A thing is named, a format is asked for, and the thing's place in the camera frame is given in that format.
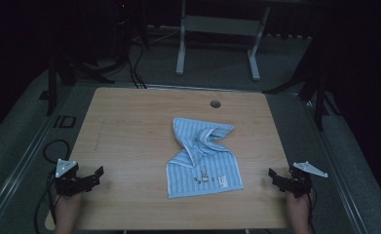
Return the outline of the person's right hand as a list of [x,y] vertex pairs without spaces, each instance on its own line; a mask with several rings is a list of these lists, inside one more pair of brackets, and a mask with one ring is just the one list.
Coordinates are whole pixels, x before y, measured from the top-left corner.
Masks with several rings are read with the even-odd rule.
[[293,193],[287,192],[286,194],[286,214],[292,227],[308,226],[310,211],[309,195],[302,195],[295,197]]

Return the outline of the grey metal floor rail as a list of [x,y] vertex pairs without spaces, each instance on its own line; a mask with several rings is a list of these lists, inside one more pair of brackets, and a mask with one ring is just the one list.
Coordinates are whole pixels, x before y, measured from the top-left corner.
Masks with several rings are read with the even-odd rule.
[[65,87],[51,116],[42,91],[23,94],[0,126],[0,220],[32,220],[56,159],[75,143],[95,89]]
[[287,162],[309,162],[328,173],[312,177],[316,189],[312,223],[316,234],[368,234],[313,109],[291,94],[268,95]]

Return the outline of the person's left hand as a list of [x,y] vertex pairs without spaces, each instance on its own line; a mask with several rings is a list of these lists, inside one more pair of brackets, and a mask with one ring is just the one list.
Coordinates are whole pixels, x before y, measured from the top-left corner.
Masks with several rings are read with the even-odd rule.
[[81,211],[83,194],[57,195],[55,203],[56,224],[59,227],[74,226]]

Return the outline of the blue striped towel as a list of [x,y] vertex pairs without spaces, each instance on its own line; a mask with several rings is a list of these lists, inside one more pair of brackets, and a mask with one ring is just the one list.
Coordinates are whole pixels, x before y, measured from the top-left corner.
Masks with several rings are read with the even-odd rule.
[[234,130],[232,125],[174,118],[172,130],[182,149],[166,164],[170,199],[244,188],[236,156],[217,143]]

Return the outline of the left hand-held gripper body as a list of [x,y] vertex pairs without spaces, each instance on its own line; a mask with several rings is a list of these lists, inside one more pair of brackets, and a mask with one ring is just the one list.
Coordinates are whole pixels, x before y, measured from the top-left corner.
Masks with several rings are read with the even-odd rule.
[[93,177],[77,177],[79,170],[75,161],[57,160],[56,167],[56,192],[59,195],[71,197],[83,191],[90,191],[93,186]]

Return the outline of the black metal stand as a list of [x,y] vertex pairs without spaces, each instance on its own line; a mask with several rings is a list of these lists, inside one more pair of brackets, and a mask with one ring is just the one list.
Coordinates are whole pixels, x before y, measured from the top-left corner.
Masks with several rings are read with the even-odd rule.
[[43,92],[40,99],[48,101],[47,115],[51,116],[57,107],[57,78],[60,77],[64,85],[73,86],[76,82],[72,74],[73,68],[77,68],[85,73],[88,77],[97,80],[100,83],[114,84],[113,80],[107,79],[103,73],[114,70],[122,65],[119,59],[113,64],[98,69],[92,69],[76,58],[63,53],[54,52],[48,62],[48,90]]
[[309,102],[312,97],[316,97],[314,122],[318,129],[322,131],[324,129],[325,89],[328,72],[331,68],[331,64],[328,62],[332,56],[333,50],[327,45],[318,46],[315,41],[312,41],[295,68],[292,77],[276,88],[263,91],[263,94],[275,95],[303,82],[304,85],[297,96],[301,101],[305,102]]

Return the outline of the white metal stand frame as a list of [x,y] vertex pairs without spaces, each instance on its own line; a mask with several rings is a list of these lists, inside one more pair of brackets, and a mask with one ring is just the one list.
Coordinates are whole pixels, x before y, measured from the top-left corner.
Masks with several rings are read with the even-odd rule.
[[261,19],[227,19],[205,16],[194,16],[186,13],[186,0],[181,0],[180,14],[180,43],[176,61],[176,75],[184,73],[186,44],[186,32],[204,32],[216,34],[230,34],[241,36],[252,36],[253,46],[248,50],[248,63],[253,81],[260,79],[259,67],[256,61],[256,54],[259,43],[263,36],[265,25],[270,14],[270,7],[265,7]]

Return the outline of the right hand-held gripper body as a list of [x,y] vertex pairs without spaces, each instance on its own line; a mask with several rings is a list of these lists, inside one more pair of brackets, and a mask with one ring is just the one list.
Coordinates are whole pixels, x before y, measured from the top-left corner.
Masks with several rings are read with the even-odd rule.
[[294,162],[289,168],[291,178],[288,180],[287,191],[291,192],[295,198],[304,194],[309,194],[313,188],[311,175],[328,178],[328,173],[321,171],[308,161],[302,163]]

